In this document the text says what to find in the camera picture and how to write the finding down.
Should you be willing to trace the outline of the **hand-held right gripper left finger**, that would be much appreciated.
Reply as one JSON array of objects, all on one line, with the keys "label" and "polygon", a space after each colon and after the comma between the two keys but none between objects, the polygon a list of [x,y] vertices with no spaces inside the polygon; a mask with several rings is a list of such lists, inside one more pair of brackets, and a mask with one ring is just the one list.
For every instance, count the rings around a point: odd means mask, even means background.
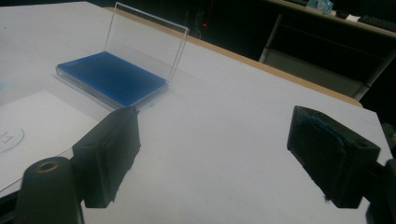
[{"label": "hand-held right gripper left finger", "polygon": [[116,198],[141,147],[134,106],[108,114],[73,145],[79,197],[88,208],[106,208]]}]

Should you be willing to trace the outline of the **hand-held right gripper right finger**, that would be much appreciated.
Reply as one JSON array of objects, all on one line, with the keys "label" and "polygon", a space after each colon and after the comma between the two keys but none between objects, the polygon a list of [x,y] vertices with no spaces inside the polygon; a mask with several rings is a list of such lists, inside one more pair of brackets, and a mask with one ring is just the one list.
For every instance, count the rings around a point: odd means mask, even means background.
[{"label": "hand-held right gripper right finger", "polygon": [[326,198],[338,208],[356,208],[366,174],[380,147],[317,110],[295,106],[287,149]]}]

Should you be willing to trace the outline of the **blue ink pad clear case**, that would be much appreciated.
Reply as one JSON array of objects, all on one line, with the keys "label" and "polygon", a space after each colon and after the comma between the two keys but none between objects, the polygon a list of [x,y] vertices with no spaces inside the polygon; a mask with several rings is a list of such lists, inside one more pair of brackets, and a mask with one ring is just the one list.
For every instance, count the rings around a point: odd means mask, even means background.
[{"label": "blue ink pad clear case", "polygon": [[138,106],[165,91],[189,29],[117,3],[104,50],[56,66],[59,77],[114,108]]}]

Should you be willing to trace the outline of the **white paper sheet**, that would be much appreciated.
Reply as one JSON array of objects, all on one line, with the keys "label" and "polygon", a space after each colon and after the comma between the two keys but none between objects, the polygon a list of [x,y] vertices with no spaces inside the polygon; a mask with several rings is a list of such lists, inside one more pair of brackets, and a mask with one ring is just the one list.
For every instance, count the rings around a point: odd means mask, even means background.
[{"label": "white paper sheet", "polygon": [[0,106],[0,191],[33,163],[62,154],[97,121],[47,91]]}]

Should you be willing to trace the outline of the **white-framed desk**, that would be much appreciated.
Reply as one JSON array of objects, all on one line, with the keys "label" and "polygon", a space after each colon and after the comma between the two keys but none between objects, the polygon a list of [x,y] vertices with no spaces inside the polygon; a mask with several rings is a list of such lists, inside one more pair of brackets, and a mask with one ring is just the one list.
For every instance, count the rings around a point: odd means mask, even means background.
[{"label": "white-framed desk", "polygon": [[263,0],[275,12],[260,61],[359,100],[396,62],[396,25],[338,17],[303,0]]}]

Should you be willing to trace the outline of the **white table cover sheet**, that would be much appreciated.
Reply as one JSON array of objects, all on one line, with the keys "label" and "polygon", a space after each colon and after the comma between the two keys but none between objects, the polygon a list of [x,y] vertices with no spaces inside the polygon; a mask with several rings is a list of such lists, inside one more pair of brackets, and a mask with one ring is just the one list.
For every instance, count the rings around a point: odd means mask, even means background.
[{"label": "white table cover sheet", "polygon": [[[87,2],[0,7],[0,105],[48,91],[88,120],[107,108],[56,75],[99,52],[111,14]],[[141,149],[116,201],[88,224],[365,224],[327,202],[287,148],[292,110],[322,111],[390,158],[377,115],[262,65],[188,43],[170,88],[139,113]]]}]

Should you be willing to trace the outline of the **black keyboard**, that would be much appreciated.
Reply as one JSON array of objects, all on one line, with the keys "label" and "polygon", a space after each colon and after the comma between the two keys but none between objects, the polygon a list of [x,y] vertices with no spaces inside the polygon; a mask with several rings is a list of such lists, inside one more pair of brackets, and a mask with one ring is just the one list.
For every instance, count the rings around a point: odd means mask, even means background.
[{"label": "black keyboard", "polygon": [[393,33],[396,33],[396,23],[391,21],[382,20],[371,16],[362,16],[358,19],[358,22],[372,25],[377,28],[381,28]]}]

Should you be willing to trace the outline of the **light blue plastic bag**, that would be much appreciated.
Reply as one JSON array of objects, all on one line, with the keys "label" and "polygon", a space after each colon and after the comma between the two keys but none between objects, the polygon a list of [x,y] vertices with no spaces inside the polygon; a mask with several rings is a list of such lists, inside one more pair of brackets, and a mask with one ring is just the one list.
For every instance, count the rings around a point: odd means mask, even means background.
[{"label": "light blue plastic bag", "polygon": [[308,0],[306,7],[322,14],[330,14],[333,2],[331,0]]}]

